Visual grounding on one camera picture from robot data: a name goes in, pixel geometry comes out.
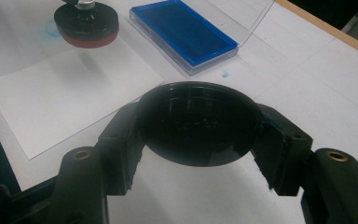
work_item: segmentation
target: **blue stain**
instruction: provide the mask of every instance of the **blue stain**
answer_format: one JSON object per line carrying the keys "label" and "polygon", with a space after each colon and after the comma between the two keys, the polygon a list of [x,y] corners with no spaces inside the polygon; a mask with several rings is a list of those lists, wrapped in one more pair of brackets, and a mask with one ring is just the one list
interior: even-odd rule
{"label": "blue stain", "polygon": [[54,20],[50,20],[45,27],[46,33],[51,37],[61,37]]}
{"label": "blue stain", "polygon": [[222,74],[222,77],[229,77],[229,72],[225,70]]}

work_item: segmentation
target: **transparent plastic box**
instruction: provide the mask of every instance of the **transparent plastic box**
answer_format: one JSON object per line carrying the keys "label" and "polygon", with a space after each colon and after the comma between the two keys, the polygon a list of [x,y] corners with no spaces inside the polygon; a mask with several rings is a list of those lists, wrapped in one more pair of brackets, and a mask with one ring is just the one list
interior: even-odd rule
{"label": "transparent plastic box", "polygon": [[167,0],[136,6],[130,18],[185,72],[235,56],[273,0]]}

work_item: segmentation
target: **screw hole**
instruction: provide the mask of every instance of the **screw hole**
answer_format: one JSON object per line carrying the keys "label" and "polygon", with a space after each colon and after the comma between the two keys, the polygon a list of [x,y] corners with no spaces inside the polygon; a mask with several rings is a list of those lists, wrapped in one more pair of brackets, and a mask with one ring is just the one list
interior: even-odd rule
{"label": "screw hole", "polygon": [[327,156],[334,161],[348,161],[348,157],[342,152],[329,151]]}
{"label": "screw hole", "polygon": [[80,150],[75,152],[74,155],[72,155],[72,159],[74,159],[75,161],[82,161],[88,158],[90,155],[91,155],[91,151]]}

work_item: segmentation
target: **white paper sheet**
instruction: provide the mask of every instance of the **white paper sheet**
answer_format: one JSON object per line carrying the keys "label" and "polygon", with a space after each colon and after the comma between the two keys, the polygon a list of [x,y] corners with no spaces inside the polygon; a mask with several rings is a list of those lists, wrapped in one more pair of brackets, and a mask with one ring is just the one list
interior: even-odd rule
{"label": "white paper sheet", "polygon": [[0,77],[0,111],[28,159],[156,87],[162,78],[120,37]]}

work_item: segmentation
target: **round dark glass disc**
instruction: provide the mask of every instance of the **round dark glass disc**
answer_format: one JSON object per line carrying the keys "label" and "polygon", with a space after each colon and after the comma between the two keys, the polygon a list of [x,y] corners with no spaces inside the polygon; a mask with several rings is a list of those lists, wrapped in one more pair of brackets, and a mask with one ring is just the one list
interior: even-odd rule
{"label": "round dark glass disc", "polygon": [[241,158],[250,150],[260,122],[260,111],[250,98],[211,83],[160,86],[138,106],[138,124],[150,149],[190,166]]}

